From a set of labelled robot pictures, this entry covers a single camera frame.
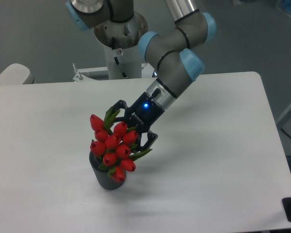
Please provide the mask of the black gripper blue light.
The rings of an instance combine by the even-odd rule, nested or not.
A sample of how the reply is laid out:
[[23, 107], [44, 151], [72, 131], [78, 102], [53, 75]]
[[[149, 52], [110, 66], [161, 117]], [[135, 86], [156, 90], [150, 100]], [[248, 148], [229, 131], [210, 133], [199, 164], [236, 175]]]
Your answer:
[[[124, 115], [118, 116], [121, 110], [124, 111]], [[133, 148], [133, 152], [143, 152], [150, 149], [158, 138], [158, 135], [149, 129], [164, 112], [165, 110], [154, 102], [147, 92], [144, 92], [129, 108], [124, 100], [119, 100], [111, 106], [106, 112], [106, 123], [123, 121], [127, 123], [129, 128], [136, 126], [136, 139], [134, 141], [136, 146]], [[146, 133], [144, 143], [142, 143], [141, 133]]]

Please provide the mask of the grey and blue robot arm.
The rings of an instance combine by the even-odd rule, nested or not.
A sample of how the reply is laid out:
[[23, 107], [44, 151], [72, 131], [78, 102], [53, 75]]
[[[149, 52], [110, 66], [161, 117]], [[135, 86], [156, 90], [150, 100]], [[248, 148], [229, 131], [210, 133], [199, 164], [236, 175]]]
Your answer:
[[142, 61], [157, 72], [156, 80], [132, 105], [118, 101], [112, 112], [124, 109], [123, 121], [137, 133], [147, 133], [144, 145], [137, 141], [134, 151], [149, 149], [157, 139], [151, 125], [204, 71], [203, 62], [192, 48], [212, 39], [216, 23], [202, 13], [194, 0], [168, 0], [166, 5], [175, 28], [166, 35], [148, 30], [147, 22], [134, 10], [131, 0], [69, 0], [66, 8], [82, 31], [94, 29], [103, 45], [110, 79], [139, 78]]

